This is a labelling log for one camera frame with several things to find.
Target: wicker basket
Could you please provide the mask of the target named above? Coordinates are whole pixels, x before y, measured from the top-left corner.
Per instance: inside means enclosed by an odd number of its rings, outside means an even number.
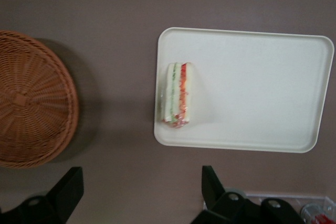
[[[77,127],[78,97],[61,60],[42,43],[0,31],[0,166],[55,158]]]

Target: table surface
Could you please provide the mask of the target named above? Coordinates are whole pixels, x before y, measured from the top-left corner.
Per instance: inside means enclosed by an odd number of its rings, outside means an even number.
[[[169,27],[324,35],[336,0],[0,0],[0,29],[37,38],[72,74],[81,117],[48,164],[0,168],[0,207],[43,193],[82,166],[85,193],[68,223],[190,223],[203,206],[202,165],[225,187],[336,199],[336,72],[317,145],[305,154],[168,147],[153,134],[156,51]]]

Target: plastic wrap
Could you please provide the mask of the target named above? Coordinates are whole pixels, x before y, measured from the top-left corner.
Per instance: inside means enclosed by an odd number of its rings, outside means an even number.
[[[190,120],[192,64],[171,63],[167,70],[163,99],[163,122],[180,128]]]

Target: white tray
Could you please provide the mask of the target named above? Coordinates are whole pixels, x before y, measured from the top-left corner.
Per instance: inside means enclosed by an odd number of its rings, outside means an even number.
[[[159,38],[154,135],[164,145],[304,153],[316,142],[334,54],[324,36],[169,28]],[[162,122],[166,70],[191,62],[190,123]]]

